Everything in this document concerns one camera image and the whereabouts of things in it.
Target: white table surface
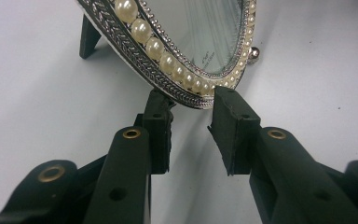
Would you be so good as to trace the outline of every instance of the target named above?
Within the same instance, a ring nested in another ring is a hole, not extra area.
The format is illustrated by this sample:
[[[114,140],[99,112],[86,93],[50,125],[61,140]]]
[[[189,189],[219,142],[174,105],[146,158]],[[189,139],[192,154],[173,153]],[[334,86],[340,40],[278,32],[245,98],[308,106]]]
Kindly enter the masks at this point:
[[[262,126],[344,171],[358,160],[358,0],[259,0],[256,19],[261,59],[237,91]],[[104,40],[78,56],[81,22],[74,1],[0,1],[0,210],[36,165],[94,161],[144,111],[152,88]],[[172,112],[171,171],[153,176],[152,223],[261,223],[248,176],[227,176],[206,129],[212,111]]]

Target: mirror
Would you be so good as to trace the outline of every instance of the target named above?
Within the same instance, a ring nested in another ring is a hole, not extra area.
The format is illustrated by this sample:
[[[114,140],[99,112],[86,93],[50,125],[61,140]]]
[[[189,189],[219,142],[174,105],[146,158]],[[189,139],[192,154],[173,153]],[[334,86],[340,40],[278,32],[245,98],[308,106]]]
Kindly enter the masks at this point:
[[[78,0],[112,48],[176,102],[213,106],[254,52],[255,0]]]

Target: decorative frame border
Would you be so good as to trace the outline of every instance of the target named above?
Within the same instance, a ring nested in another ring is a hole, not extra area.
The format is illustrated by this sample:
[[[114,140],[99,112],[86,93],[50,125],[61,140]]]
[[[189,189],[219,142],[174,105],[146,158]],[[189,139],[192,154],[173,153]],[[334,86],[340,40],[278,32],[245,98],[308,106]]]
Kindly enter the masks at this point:
[[[237,42],[237,53],[220,76],[213,76],[198,68],[177,49],[161,26],[155,21],[150,8],[144,0],[136,1],[137,18],[151,24],[152,36],[162,40],[165,50],[182,65],[189,76],[193,76],[202,85],[210,88],[208,92],[194,92],[195,88],[185,87],[182,81],[173,80],[170,73],[164,73],[158,60],[151,59],[145,44],[138,43],[131,36],[131,25],[123,22],[115,12],[115,0],[78,0],[85,15],[94,27],[104,36],[115,52],[152,86],[169,95],[176,102],[197,109],[209,109],[213,106],[213,89],[216,85],[234,89],[241,80],[242,73],[248,62],[253,40],[255,24],[255,0],[242,2],[241,35]]]

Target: silver ball foot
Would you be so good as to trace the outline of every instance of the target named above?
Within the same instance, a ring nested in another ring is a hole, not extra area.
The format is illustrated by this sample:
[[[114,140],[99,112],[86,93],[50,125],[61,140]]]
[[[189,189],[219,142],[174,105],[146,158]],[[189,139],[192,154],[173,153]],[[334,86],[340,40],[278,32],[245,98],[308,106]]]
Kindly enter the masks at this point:
[[[250,54],[249,54],[249,58],[248,58],[248,63],[247,64],[253,64],[256,63],[258,61],[258,58],[260,56],[260,49],[256,48],[256,47],[252,47],[250,50]]]

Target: glass pane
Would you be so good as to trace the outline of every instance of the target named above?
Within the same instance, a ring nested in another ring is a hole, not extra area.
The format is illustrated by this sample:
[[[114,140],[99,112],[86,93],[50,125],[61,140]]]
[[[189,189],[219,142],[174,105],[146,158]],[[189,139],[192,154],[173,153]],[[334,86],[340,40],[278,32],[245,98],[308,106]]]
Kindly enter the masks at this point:
[[[236,51],[241,25],[238,0],[148,0],[168,37],[196,66],[224,70]]]

